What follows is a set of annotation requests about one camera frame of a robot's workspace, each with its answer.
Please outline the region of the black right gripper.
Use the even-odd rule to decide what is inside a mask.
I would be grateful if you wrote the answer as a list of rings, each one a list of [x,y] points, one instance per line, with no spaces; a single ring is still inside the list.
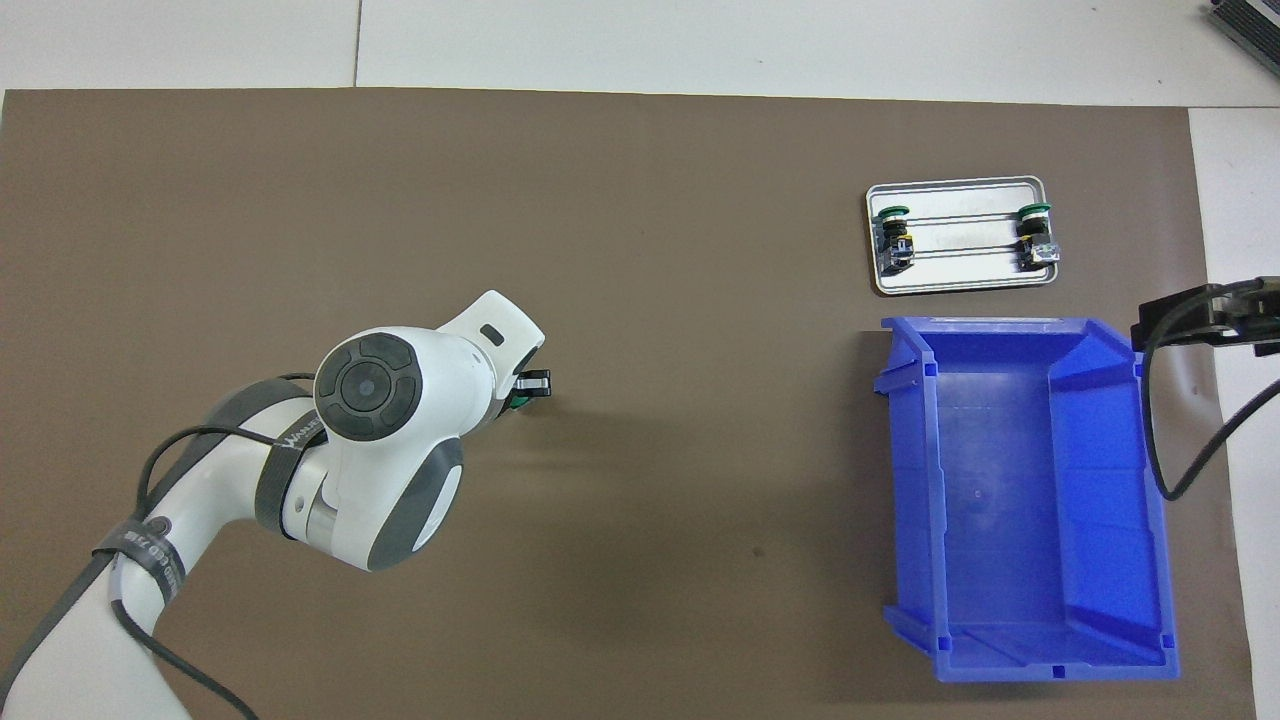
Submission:
[[[1208,283],[1138,307],[1132,347],[1251,345],[1256,357],[1279,354],[1279,277]]]

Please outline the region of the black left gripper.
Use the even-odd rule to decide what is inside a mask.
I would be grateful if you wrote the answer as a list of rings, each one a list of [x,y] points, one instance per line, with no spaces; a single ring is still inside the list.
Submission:
[[[518,351],[513,363],[499,366],[493,400],[488,407],[488,421],[494,421],[511,410],[518,410],[535,398],[553,395],[549,386],[550,370],[529,368],[539,350],[540,347],[535,345],[530,350]]]

